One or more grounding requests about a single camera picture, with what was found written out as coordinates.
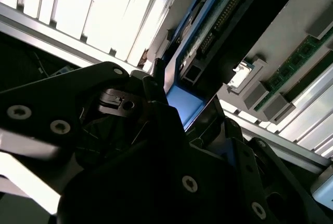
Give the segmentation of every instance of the electronic component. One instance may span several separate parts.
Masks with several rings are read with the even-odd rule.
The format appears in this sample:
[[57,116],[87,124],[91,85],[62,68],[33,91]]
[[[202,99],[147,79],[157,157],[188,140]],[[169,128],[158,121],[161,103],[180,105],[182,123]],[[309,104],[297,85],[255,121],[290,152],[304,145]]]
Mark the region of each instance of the electronic component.
[[258,111],[272,96],[306,63],[317,50],[333,35],[331,28],[320,40],[308,35],[280,68],[265,82],[270,91],[254,108]]
[[249,67],[249,65],[246,62],[242,61],[236,67],[236,69],[234,69],[236,74],[230,80],[228,85],[233,87],[233,88],[238,88],[241,85],[241,83],[244,81],[244,79],[248,76],[248,74],[251,72],[251,70],[252,70],[252,68]]
[[333,63],[333,51],[329,51],[287,94],[285,99],[291,102],[306,89],[321,73]]
[[223,33],[222,29],[228,18],[233,14],[234,10],[241,0],[216,0],[215,5],[207,16],[206,20],[200,26],[194,41],[187,48],[186,54],[182,58],[181,77],[185,83],[190,86],[194,84],[204,67],[208,64],[206,59],[207,50]]

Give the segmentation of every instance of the screw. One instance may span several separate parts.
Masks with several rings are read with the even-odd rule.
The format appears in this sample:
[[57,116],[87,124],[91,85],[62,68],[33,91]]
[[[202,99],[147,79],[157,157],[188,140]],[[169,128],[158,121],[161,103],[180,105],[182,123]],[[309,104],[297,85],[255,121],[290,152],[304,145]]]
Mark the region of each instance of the screw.
[[55,134],[67,134],[71,130],[69,123],[63,120],[55,120],[51,122],[50,128]]
[[266,211],[258,202],[252,202],[252,210],[262,220],[266,219]]
[[191,193],[198,191],[198,184],[191,176],[184,176],[182,178],[184,188]]
[[263,141],[258,141],[259,145],[262,147],[266,147],[266,144]]
[[113,70],[114,70],[114,72],[117,73],[117,74],[123,74],[123,71],[120,70],[120,69],[114,68]]
[[31,116],[31,109],[23,105],[13,105],[7,109],[7,115],[11,119],[26,120]]

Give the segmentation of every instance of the chip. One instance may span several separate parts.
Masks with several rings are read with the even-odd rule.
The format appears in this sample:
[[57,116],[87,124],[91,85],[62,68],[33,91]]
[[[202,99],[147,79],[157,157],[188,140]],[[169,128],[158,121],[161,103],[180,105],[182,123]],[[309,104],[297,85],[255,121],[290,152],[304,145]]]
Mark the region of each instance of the chip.
[[275,87],[276,85],[278,85],[280,83],[281,79],[280,78],[275,78],[271,81],[271,85],[273,87]]
[[294,65],[298,65],[302,61],[302,56],[296,55],[295,57],[292,58],[291,63]]
[[312,47],[307,44],[306,46],[303,47],[302,53],[307,55],[311,50],[312,50]]
[[284,68],[284,69],[282,69],[281,71],[280,71],[280,73],[281,73],[281,75],[283,76],[283,77],[286,77],[286,76],[288,76],[289,74],[290,74],[290,69],[289,68]]

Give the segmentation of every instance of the cable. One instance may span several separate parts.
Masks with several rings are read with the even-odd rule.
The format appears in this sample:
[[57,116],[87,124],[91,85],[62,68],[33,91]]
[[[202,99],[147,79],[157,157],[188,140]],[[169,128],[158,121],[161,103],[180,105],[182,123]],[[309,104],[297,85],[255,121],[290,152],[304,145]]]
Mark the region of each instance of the cable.
[[36,58],[37,58],[39,64],[41,65],[41,69],[42,69],[42,71],[46,74],[47,77],[49,77],[48,73],[47,73],[47,72],[45,71],[45,69],[44,69],[44,66],[43,66],[43,64],[42,64],[42,62],[41,62],[41,60],[40,60],[40,58],[37,56],[37,54],[36,54],[35,51],[33,51],[33,54],[36,56]]

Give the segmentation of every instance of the mounting hole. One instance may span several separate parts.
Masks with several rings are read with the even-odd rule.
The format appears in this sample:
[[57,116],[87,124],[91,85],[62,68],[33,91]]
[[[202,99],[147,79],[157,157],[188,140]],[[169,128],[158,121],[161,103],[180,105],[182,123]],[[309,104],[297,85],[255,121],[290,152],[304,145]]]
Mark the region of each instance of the mounting hole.
[[133,102],[131,102],[131,101],[124,102],[123,109],[130,110],[132,108],[134,108],[134,103]]
[[253,169],[251,168],[250,165],[246,165],[245,167],[246,167],[246,169],[247,169],[249,172],[251,172],[251,173],[253,172]]
[[288,218],[288,204],[280,194],[274,192],[266,198],[266,201],[270,211],[275,215],[279,222]]

